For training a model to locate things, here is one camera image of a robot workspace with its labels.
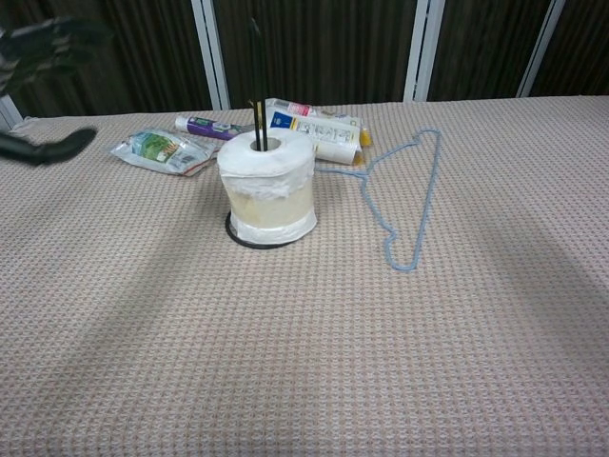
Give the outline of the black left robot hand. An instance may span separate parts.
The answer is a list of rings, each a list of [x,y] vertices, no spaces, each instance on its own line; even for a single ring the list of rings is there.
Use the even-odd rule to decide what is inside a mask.
[[[76,17],[56,17],[1,32],[1,95],[38,79],[71,74],[112,37],[105,25]],[[78,129],[58,142],[33,144],[1,134],[1,157],[31,166],[76,157],[95,138],[96,128]]]

